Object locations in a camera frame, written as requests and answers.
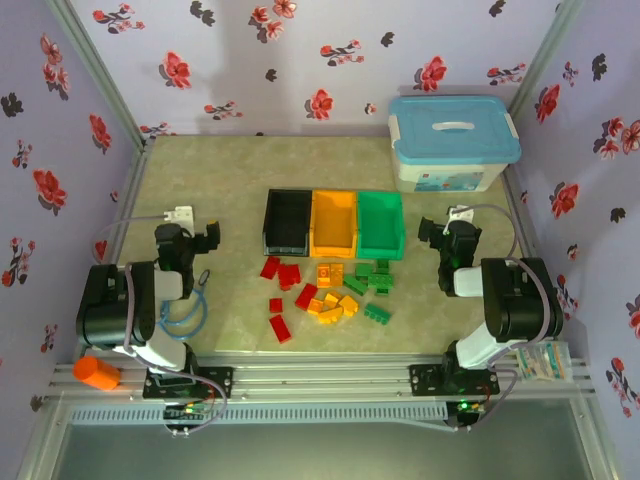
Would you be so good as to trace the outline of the large green lego brick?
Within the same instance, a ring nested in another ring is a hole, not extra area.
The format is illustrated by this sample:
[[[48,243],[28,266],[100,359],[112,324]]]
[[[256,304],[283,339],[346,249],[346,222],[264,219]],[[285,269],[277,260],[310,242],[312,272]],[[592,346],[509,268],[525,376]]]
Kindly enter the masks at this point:
[[[388,296],[394,287],[394,278],[389,273],[371,273],[367,284],[377,296]]]

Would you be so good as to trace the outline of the long red lego brick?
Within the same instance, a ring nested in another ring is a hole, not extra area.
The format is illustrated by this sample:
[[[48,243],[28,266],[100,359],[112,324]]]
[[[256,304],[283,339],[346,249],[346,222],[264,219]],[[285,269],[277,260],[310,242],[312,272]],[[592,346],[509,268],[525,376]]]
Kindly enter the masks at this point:
[[[295,306],[303,311],[306,311],[311,304],[311,301],[315,298],[318,288],[314,284],[306,283],[298,297],[295,300]]]
[[[269,323],[280,344],[286,343],[292,338],[292,334],[281,314],[271,317]]]

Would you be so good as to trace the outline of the green plastic bin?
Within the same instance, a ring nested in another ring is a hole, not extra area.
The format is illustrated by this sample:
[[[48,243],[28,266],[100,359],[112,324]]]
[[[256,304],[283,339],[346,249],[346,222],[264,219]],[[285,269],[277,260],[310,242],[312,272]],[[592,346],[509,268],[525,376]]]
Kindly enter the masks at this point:
[[[357,220],[359,259],[403,259],[406,230],[402,197],[398,192],[358,192]]]

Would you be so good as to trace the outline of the black plastic bin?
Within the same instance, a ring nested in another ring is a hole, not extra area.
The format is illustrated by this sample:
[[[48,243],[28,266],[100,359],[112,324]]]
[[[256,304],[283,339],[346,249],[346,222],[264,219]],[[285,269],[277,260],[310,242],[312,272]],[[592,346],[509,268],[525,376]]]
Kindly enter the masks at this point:
[[[308,257],[312,191],[270,189],[262,230],[265,256]]]

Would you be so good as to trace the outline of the yellow plastic bin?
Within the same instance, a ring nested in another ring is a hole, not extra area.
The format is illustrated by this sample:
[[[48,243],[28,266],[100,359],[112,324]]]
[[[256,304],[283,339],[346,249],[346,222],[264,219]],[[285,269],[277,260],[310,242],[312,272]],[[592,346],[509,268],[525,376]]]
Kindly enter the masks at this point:
[[[357,193],[348,190],[314,190],[310,255],[316,258],[355,258],[357,236]]]

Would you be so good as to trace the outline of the white storage box blue lid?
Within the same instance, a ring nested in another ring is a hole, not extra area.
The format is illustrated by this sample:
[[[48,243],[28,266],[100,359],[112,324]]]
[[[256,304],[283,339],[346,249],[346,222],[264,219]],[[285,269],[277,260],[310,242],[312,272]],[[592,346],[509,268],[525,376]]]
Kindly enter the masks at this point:
[[[522,155],[496,96],[398,97],[388,127],[395,185],[404,193],[483,192]]]

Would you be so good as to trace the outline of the orange cylinder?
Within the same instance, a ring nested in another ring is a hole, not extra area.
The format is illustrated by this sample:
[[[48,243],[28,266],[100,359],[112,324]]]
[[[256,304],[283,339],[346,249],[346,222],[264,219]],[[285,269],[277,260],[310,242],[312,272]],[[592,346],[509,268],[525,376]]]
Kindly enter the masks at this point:
[[[118,368],[93,356],[85,356],[77,360],[72,373],[78,381],[101,391],[111,391],[121,381],[121,372]]]

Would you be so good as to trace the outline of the clear bag of packets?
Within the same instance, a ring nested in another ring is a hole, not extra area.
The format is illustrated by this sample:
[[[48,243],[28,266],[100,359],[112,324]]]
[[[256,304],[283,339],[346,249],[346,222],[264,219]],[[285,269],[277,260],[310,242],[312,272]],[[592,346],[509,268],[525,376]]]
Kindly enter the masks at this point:
[[[569,346],[564,341],[540,342],[521,348],[516,356],[524,380],[572,382]]]

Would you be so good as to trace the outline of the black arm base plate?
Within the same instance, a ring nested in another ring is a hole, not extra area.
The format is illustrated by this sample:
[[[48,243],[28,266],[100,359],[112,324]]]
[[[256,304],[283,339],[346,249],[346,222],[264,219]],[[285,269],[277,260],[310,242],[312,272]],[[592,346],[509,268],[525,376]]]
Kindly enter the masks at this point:
[[[232,367],[199,367],[195,376],[216,382],[227,396],[231,395],[234,369]],[[215,394],[208,383],[183,378],[176,374],[146,371],[142,397],[146,400],[203,400]]]
[[[413,396],[493,396],[500,393],[497,376],[488,370],[447,370],[442,364],[409,366]]]

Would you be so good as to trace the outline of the aluminium front rail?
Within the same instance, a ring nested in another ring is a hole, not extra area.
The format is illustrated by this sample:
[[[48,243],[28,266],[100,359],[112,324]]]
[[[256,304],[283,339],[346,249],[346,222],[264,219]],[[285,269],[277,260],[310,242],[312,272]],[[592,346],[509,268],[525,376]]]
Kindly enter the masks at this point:
[[[72,375],[70,364],[55,366],[45,390],[47,398],[75,401],[117,402],[142,398],[145,371],[135,360],[98,352],[98,358],[121,370],[114,390],[102,392]],[[229,353],[203,357],[202,366],[233,369],[231,402],[410,402],[409,367],[438,364],[439,356],[411,354],[341,353]]]

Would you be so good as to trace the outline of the aluminium corner post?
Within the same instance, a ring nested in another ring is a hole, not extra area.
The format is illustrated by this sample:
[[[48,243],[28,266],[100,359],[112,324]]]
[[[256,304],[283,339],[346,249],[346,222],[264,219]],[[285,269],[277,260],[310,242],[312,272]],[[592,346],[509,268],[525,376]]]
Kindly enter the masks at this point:
[[[555,12],[554,20],[540,44],[525,78],[509,106],[509,113],[516,120],[524,109],[529,96],[553,59],[564,37],[570,31],[586,0],[562,0]]]
[[[143,152],[146,141],[122,97],[94,42],[83,26],[70,0],[44,0],[49,10],[73,45],[85,68],[93,78],[109,108],[131,139],[135,148]]]

